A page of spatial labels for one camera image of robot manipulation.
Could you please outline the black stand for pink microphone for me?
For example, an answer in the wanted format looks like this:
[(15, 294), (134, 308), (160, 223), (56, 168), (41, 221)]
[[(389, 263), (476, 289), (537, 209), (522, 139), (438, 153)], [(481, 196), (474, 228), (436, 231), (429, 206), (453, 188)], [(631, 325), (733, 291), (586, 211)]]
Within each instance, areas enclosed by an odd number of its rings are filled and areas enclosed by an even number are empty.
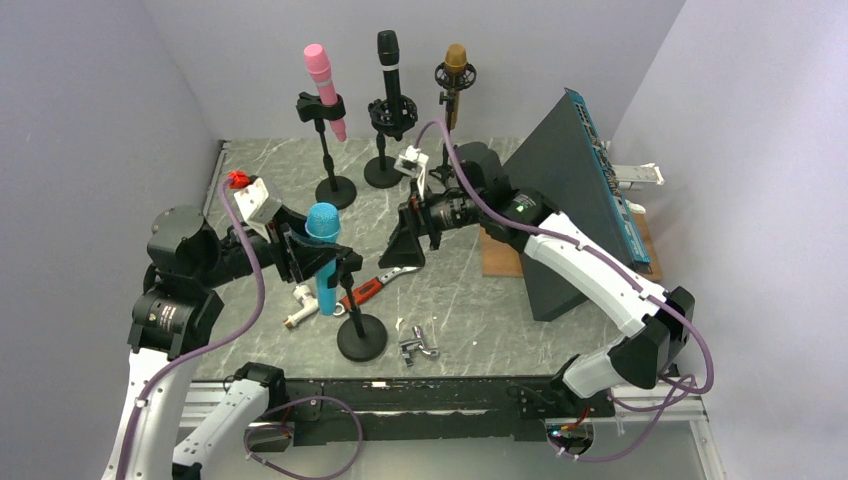
[(325, 202), (343, 210), (350, 206), (357, 197), (355, 184), (345, 176), (337, 176), (332, 155), (329, 152), (325, 136), (325, 123), (331, 120), (342, 120), (346, 114), (343, 98), (336, 95), (337, 102), (324, 105), (318, 95), (300, 92), (296, 102), (296, 111), (302, 123), (312, 123), (319, 136), (322, 148), (322, 163), (326, 178), (321, 180), (315, 189), (317, 202)]

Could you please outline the black front microphone stand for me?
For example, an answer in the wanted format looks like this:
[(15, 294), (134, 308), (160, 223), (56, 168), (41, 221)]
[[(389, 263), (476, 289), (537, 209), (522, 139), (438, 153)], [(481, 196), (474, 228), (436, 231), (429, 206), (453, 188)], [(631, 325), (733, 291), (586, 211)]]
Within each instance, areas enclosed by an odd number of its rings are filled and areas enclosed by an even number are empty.
[(328, 287), (341, 286), (350, 301), (349, 318), (337, 331), (337, 346), (343, 357), (361, 363), (376, 359), (388, 344), (388, 332), (377, 317), (361, 311), (353, 292), (353, 273), (362, 267), (362, 257), (350, 247), (340, 247), (335, 255), (335, 272), (328, 280)]

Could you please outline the pink toy microphone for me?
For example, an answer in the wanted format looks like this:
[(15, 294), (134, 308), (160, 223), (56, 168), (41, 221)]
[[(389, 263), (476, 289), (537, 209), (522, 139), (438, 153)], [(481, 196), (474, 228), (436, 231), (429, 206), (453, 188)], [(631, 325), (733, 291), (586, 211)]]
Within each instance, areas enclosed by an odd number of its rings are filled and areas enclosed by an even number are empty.
[(307, 45), (303, 50), (306, 70), (315, 83), (319, 105), (313, 113), (319, 120), (326, 120), (339, 142), (347, 140), (346, 114), (343, 98), (337, 93), (332, 78), (332, 67), (325, 48), (318, 43)]

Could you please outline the black toy microphone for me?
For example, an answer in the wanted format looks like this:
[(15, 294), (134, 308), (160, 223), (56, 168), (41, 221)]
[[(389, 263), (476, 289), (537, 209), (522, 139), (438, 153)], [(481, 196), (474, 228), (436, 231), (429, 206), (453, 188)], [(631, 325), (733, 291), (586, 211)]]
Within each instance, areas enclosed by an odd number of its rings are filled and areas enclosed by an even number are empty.
[(402, 116), (403, 100), (399, 74), (400, 48), (394, 30), (382, 30), (377, 34), (377, 51), (391, 120), (397, 125)]

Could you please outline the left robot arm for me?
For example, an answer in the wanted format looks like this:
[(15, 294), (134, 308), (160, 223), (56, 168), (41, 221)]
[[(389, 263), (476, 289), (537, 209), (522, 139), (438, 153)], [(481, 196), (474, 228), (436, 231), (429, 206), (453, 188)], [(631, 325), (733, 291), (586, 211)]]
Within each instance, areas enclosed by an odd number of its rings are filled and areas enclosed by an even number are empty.
[(147, 245), (150, 265), (131, 312), (130, 373), (107, 479), (200, 479), (214, 456), (259, 419), (275, 421), (289, 402), (284, 372), (249, 362), (235, 374), (223, 402), (185, 439), (178, 436), (189, 388), (224, 304), (217, 288), (262, 279), (275, 266), (288, 282), (313, 277), (325, 263), (355, 271), (348, 247), (308, 237), (303, 215), (283, 208), (271, 235), (240, 225), (219, 237), (203, 213), (177, 206), (157, 216)]

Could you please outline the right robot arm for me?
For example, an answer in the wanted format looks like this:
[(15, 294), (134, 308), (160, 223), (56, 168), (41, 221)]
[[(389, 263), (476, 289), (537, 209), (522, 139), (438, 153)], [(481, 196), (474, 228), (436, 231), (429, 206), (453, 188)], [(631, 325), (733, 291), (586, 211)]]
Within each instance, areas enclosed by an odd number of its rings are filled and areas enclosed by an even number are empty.
[(619, 384), (656, 386), (689, 338), (694, 299), (685, 289), (667, 291), (610, 256), (538, 191), (512, 187), (493, 158), (459, 162), (458, 186), (441, 193), (427, 185), (427, 161), (410, 146), (395, 162), (410, 179), (410, 194), (398, 207), (380, 267), (423, 267), (421, 237), (436, 250), (443, 232), (480, 225), (576, 287), (620, 332), (610, 344), (566, 362), (550, 391), (557, 411), (574, 415), (591, 396)]

